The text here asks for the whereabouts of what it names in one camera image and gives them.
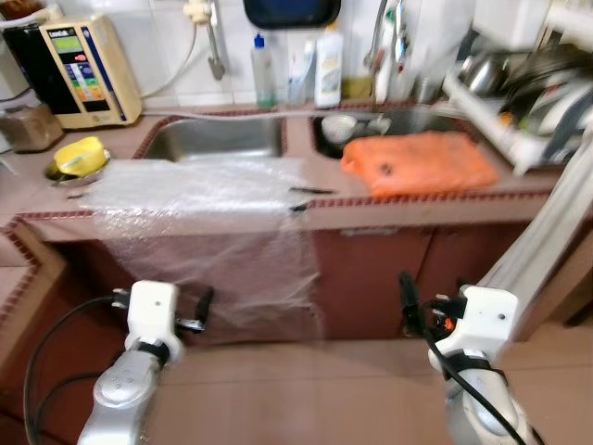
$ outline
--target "orange towel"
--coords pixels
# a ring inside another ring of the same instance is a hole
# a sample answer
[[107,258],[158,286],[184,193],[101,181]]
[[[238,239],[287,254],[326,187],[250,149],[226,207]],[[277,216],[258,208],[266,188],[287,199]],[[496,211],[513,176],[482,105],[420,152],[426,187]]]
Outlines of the orange towel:
[[344,148],[342,170],[375,197],[447,192],[495,183],[498,175],[463,133],[363,137]]

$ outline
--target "cabinet handle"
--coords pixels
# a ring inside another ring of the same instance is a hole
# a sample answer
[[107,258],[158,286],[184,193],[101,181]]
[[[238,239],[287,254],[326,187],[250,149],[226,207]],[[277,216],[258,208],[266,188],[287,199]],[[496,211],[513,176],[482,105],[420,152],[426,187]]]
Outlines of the cabinet handle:
[[340,231],[340,235],[346,237],[362,235],[391,236],[397,232],[399,232],[398,227],[365,227],[360,229],[343,229]]

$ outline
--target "cabinet door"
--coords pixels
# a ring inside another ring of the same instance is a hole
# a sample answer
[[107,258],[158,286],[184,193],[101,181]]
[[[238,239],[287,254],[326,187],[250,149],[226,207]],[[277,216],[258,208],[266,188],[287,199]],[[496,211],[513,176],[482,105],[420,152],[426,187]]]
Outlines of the cabinet door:
[[[2,443],[6,445],[29,445],[25,434],[25,425],[17,418],[0,413],[0,435]],[[64,445],[61,440],[53,439],[45,434],[41,435],[44,445]]]
[[[57,320],[92,297],[69,273],[56,282],[44,298],[39,315],[31,320],[31,329],[19,343],[19,350],[2,369],[0,411],[22,419],[23,382],[32,351]],[[123,351],[124,333],[111,319],[112,311],[107,304],[95,307],[77,314],[56,331],[37,363],[34,403],[65,378],[105,371]],[[42,430],[56,439],[76,443],[93,408],[93,383],[84,381],[60,391],[48,406]]]
[[525,227],[523,223],[438,227],[418,278],[421,300],[436,294],[456,296],[459,281],[477,283]]
[[316,301],[328,338],[391,338],[399,332],[397,276],[417,276],[432,230],[315,232],[321,277]]

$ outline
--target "bubble wrap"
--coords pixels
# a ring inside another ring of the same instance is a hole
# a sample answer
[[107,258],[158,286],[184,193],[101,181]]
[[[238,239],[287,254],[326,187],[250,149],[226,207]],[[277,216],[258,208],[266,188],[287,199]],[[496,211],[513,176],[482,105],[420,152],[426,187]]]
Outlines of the bubble wrap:
[[206,286],[216,291],[214,342],[314,339],[318,275],[298,159],[114,160],[81,198],[100,239],[137,280],[180,288],[178,313],[193,318]]

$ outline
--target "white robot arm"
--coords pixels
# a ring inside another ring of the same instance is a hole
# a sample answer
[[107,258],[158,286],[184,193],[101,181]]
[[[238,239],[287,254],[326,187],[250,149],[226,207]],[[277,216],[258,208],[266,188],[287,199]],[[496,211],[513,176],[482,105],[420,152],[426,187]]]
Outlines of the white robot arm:
[[430,364],[448,382],[448,430],[454,442],[542,444],[505,375],[491,364],[511,337],[517,298],[504,290],[463,286],[457,298],[420,308],[411,276],[403,273],[399,280],[406,332],[426,338]]
[[126,350],[96,381],[95,406],[79,438],[79,445],[136,445],[161,370],[183,356],[175,327],[202,332],[208,319],[213,289],[200,300],[195,320],[175,319],[177,287],[139,281],[130,293],[119,291],[114,306],[128,308],[130,334]]
[[[454,442],[542,444],[512,397],[506,377],[491,366],[511,335],[517,298],[502,290],[463,286],[457,298],[436,299],[421,310],[411,277],[403,273],[399,280],[406,333],[426,338],[430,363],[448,381],[448,429]],[[95,407],[79,445],[141,443],[160,371],[183,356],[174,328],[202,332],[212,298],[209,289],[198,303],[196,319],[180,320],[174,316],[174,285],[141,281],[131,293],[120,291],[114,306],[129,309],[126,351],[96,381]],[[431,320],[425,320],[424,312]]]

